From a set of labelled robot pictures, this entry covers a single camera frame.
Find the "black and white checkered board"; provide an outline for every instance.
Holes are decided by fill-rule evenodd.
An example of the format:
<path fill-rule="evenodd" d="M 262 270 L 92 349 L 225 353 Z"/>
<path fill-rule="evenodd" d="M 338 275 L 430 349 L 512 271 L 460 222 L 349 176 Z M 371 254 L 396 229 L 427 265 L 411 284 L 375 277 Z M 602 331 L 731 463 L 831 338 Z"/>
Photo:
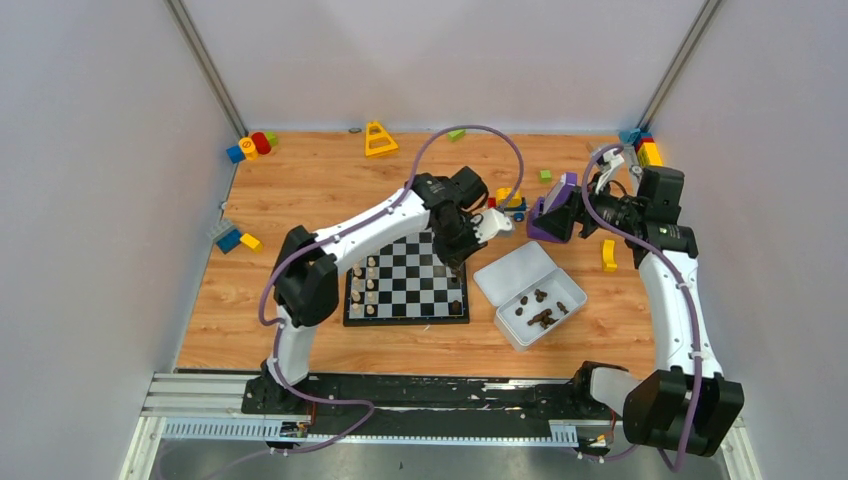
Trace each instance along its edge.
<path fill-rule="evenodd" d="M 358 277 L 355 267 L 345 275 L 345 326 L 469 322 L 465 265 L 458 277 L 445 267 L 433 253 L 432 232 L 395 240 L 362 259 L 359 268 Z M 358 301 L 353 292 L 358 292 Z"/>

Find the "yellow triangle toy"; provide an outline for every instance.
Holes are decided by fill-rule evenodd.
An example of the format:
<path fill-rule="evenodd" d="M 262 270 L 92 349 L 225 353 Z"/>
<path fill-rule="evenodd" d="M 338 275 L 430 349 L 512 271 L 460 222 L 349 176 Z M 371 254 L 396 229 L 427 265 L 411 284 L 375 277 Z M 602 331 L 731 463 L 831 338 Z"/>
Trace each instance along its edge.
<path fill-rule="evenodd" d="M 365 157 L 375 158 L 394 153 L 398 150 L 397 142 L 380 122 L 368 122 L 365 127 Z"/>

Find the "yellow block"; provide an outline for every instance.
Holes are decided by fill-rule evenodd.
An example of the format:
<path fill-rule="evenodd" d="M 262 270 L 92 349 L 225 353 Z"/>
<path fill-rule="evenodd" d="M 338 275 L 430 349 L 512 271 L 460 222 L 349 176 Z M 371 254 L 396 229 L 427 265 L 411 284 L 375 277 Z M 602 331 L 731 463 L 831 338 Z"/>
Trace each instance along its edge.
<path fill-rule="evenodd" d="M 244 158 L 248 160 L 256 160 L 259 158 L 259 152 L 256 151 L 256 145 L 253 144 L 253 140 L 250 137 L 244 137 L 239 140 L 239 147 L 241 151 L 244 152 Z"/>
<path fill-rule="evenodd" d="M 614 272 L 618 269 L 615 263 L 615 240 L 604 240 L 601 245 L 601 260 L 605 272 Z"/>
<path fill-rule="evenodd" d="M 642 167 L 662 167 L 660 151 L 654 142 L 642 142 L 642 147 L 636 152 L 636 156 L 639 157 L 639 165 Z"/>
<path fill-rule="evenodd" d="M 257 240 L 256 237 L 249 233 L 242 234 L 239 241 L 243 243 L 245 247 L 253 250 L 254 253 L 259 253 L 262 251 L 262 242 Z"/>
<path fill-rule="evenodd" d="M 368 122 L 365 126 L 365 157 L 382 157 L 398 150 L 397 142 L 380 122 Z"/>
<path fill-rule="evenodd" d="M 499 207 L 501 206 L 501 203 L 506 200 L 506 197 L 509 196 L 509 192 L 511 191 L 512 189 L 508 187 L 503 187 L 495 190 L 495 201 L 497 202 Z M 521 206 L 521 190 L 515 192 L 515 196 L 512 197 L 512 200 L 509 201 L 506 208 L 515 208 L 519 206 Z"/>

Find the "gray floor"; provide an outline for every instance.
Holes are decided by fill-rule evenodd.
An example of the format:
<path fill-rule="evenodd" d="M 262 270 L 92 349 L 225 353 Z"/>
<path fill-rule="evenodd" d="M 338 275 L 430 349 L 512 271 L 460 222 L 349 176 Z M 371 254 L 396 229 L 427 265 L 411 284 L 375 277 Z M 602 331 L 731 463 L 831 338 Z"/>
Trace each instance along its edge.
<path fill-rule="evenodd" d="M 162 478 L 202 479 L 233 460 L 259 450 L 262 443 L 184 440 L 163 443 Z M 157 479 L 154 469 L 151 479 Z M 284 458 L 261 456 L 216 476 L 220 480 L 246 479 L 727 479 L 724 461 L 686 459 L 683 470 L 669 472 L 656 450 L 641 448 L 619 462 L 596 465 L 578 461 L 562 449 L 518 447 L 455 447 L 416 445 L 339 444 L 324 450 Z"/>

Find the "metal corner post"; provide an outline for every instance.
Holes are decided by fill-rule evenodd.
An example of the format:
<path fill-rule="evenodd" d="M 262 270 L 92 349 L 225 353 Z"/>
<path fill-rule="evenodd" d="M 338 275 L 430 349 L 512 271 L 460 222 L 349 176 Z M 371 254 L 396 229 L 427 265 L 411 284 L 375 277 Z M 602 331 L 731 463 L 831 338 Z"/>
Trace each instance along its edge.
<path fill-rule="evenodd" d="M 197 64 L 200 66 L 200 70 L 209 82 L 209 87 L 215 94 L 215 98 L 218 99 L 218 103 L 220 103 L 221 108 L 224 109 L 224 114 L 227 116 L 227 120 L 230 122 L 230 125 L 233 127 L 236 135 L 239 137 L 246 136 L 248 130 L 244 125 L 244 121 L 241 119 L 241 115 L 239 115 L 229 92 L 227 92 L 227 88 L 224 86 L 224 82 L 221 80 L 221 75 L 215 68 L 215 64 L 212 62 L 209 52 L 206 51 L 206 46 L 203 45 L 203 40 L 200 38 L 200 34 L 197 32 L 194 22 L 191 20 L 191 15 L 189 15 L 185 3 L 183 0 L 164 0 L 164 2 L 165 5 L 168 6 L 168 10 L 171 12 L 171 15 L 173 15 L 174 21 L 179 27 L 180 32 L 182 32 L 183 37 L 185 37 L 186 43 L 191 49 L 191 53 L 194 55 L 195 60 L 197 60 Z"/>
<path fill-rule="evenodd" d="M 657 89 L 651 96 L 651 100 L 648 102 L 645 112 L 639 119 L 638 128 L 643 131 L 648 131 L 650 129 L 651 123 L 653 123 L 660 106 L 662 106 L 666 96 L 668 95 L 668 92 L 671 91 L 678 75 L 680 75 L 680 72 L 686 66 L 692 52 L 701 40 L 704 31 L 715 17 L 715 13 L 718 11 L 718 8 L 723 2 L 724 0 L 705 0 L 704 4 L 701 5 L 701 10 L 698 11 L 698 14 L 695 16 L 695 21 L 692 22 L 692 26 L 689 27 L 689 31 L 686 32 L 686 36 L 683 37 L 683 42 L 680 44 L 680 48 L 678 48 L 677 53 L 674 54 L 671 64 L 668 66 L 665 75 L 663 75 L 662 80 L 660 80 L 659 85 L 657 85 Z"/>

